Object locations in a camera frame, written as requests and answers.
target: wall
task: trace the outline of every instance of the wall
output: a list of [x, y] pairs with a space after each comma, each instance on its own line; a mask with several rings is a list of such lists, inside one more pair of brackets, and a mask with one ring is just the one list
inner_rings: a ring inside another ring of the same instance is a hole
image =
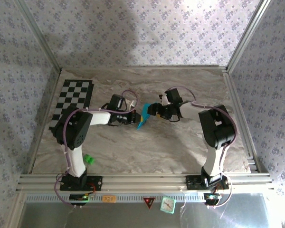
[[62, 68], [226, 66], [259, 0], [25, 0]]
[[0, 227], [28, 163], [57, 74], [13, 1], [0, 1]]
[[272, 1], [232, 76], [257, 154], [285, 197], [285, 0]]

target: black and white checkerboard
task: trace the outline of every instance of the black and white checkerboard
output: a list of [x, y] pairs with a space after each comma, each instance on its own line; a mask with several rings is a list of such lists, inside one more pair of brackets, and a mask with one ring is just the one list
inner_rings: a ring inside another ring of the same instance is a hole
[[65, 80], [49, 128], [55, 127], [70, 105], [77, 108], [89, 107], [93, 86], [92, 80]]

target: yellow sticker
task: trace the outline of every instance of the yellow sticker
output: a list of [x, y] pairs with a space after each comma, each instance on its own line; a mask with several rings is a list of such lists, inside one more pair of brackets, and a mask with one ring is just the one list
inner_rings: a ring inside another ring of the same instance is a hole
[[116, 203], [116, 196], [103, 196], [103, 203]]

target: marble surface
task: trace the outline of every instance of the marble surface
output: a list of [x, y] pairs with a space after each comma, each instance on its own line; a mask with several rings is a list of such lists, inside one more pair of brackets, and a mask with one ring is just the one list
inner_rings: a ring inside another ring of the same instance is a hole
[[[93, 79], [94, 89], [90, 108], [101, 107], [112, 94], [125, 89], [136, 91], [144, 103], [159, 102], [158, 95], [172, 86], [187, 86], [196, 95], [199, 104], [224, 104], [234, 117], [224, 78], [220, 70], [196, 68], [124, 68], [62, 70], [55, 91], [47, 125], [40, 142], [33, 173], [59, 173], [66, 169], [60, 145], [48, 129], [58, 96], [65, 79]], [[179, 90], [184, 100], [192, 97]], [[95, 162], [88, 165], [89, 173], [188, 173], [200, 172], [206, 160], [207, 147], [200, 123], [182, 119], [177, 123], [151, 116], [146, 124], [135, 126], [91, 126], [83, 153]], [[227, 152], [224, 170], [250, 172], [241, 136]]]

